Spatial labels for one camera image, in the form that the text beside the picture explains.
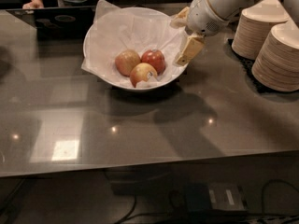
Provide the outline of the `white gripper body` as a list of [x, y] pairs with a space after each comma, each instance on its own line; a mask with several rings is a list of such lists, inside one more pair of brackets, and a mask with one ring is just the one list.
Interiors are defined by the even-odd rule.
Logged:
[[210, 0], [193, 0], [191, 2], [187, 15], [187, 27], [193, 32], [213, 36], [228, 23], [228, 20], [224, 20], [217, 14]]

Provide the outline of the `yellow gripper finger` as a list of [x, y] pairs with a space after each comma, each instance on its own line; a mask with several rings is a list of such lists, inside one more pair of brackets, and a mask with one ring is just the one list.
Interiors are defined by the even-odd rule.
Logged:
[[187, 17], [189, 14], [189, 7], [183, 8], [178, 14], [171, 18], [170, 25], [173, 28], [185, 27], [187, 25]]
[[186, 35], [181, 42], [175, 63], [186, 65], [203, 49], [204, 45], [205, 37], [203, 35], [197, 33]]

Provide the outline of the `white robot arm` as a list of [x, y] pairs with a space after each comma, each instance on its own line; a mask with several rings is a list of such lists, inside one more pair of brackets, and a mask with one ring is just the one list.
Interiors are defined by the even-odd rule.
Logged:
[[[172, 20], [173, 28], [184, 27], [191, 32], [182, 43], [176, 63], [186, 65], [204, 47], [205, 36], [216, 35], [226, 27], [242, 8], [261, 0], [192, 0]], [[299, 22], [299, 0], [278, 0], [292, 20]]]

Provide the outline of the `person's hand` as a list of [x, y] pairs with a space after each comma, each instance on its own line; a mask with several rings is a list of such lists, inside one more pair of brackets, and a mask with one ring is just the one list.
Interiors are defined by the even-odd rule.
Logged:
[[37, 9], [37, 8], [43, 8], [43, 2], [41, 0], [33, 0], [29, 3], [26, 3], [22, 6], [23, 9]]

